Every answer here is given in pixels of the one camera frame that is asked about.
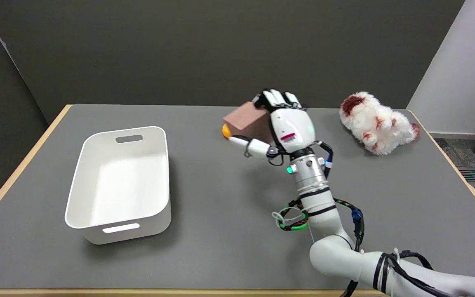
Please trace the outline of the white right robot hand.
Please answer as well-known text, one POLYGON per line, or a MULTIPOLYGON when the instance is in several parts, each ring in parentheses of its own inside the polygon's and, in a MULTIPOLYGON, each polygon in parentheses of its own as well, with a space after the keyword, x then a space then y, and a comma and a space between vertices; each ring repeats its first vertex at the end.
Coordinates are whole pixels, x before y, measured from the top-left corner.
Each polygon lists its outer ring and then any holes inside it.
POLYGON ((292 92, 266 88, 223 120, 223 136, 243 147, 247 158, 272 160, 315 141, 312 120, 292 92))

